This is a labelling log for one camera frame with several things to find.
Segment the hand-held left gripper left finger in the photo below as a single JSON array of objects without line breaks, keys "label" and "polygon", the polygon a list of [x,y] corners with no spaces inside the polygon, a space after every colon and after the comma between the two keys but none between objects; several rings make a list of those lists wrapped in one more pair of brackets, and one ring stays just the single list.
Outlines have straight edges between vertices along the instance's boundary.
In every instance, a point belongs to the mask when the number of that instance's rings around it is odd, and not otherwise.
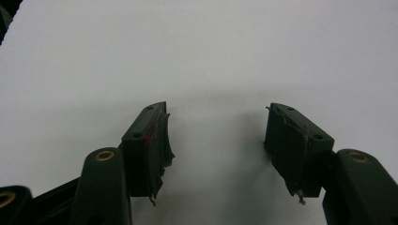
[{"label": "hand-held left gripper left finger", "polygon": [[144,107],[120,144],[131,197],[147,197],[153,205],[165,168],[175,158],[168,135],[169,116],[165,101]]}]

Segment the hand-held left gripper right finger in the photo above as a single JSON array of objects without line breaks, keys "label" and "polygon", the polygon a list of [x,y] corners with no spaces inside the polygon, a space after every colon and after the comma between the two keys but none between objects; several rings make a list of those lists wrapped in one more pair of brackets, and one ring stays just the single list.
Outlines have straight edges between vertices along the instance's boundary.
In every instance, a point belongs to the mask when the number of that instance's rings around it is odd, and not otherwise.
[{"label": "hand-held left gripper right finger", "polygon": [[288,192],[298,195],[301,204],[304,198],[319,196],[333,145],[327,132],[295,108],[281,103],[268,106],[265,150]]}]

